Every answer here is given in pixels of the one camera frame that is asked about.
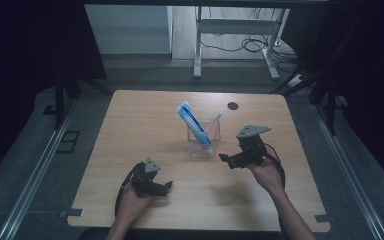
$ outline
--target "gray floor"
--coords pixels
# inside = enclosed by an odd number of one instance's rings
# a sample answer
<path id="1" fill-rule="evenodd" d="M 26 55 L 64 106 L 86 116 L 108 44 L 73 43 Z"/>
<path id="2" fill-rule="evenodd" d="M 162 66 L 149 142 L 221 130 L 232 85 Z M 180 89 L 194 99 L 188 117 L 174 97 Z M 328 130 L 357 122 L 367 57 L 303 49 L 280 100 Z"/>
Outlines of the gray floor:
<path id="1" fill-rule="evenodd" d="M 206 61 L 200 80 L 192 76 L 192 61 L 118 58 L 104 58 L 104 61 L 109 80 L 100 82 L 112 90 L 268 93 L 279 84 L 270 79 L 261 61 Z M 76 100 L 67 127 L 68 131 L 80 132 L 78 143 L 71 154 L 56 153 L 52 158 L 15 239 L 78 239 L 85 230 L 69 226 L 66 217 L 60 214 L 71 207 L 111 97 L 82 81 L 79 83 L 82 96 Z M 317 235 L 320 239 L 373 239 L 313 106 L 308 103 L 306 96 L 310 90 L 303 89 L 287 101 L 331 221 L 331 230 Z M 37 96 L 35 111 L 0 165 L 0 229 L 51 138 L 54 116 L 42 113 L 52 104 L 53 89 Z M 384 172 L 340 111 L 336 114 L 335 128 L 338 141 L 384 224 Z"/>

